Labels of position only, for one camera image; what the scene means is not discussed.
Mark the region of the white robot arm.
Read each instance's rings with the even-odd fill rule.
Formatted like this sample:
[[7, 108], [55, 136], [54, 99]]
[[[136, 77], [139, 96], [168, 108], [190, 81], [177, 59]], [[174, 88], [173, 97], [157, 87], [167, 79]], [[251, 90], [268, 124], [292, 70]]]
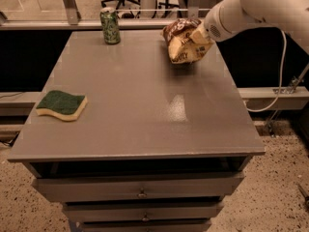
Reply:
[[190, 38], [198, 44], [223, 42], [260, 27], [284, 31], [309, 54], [309, 0], [223, 0], [207, 13]]

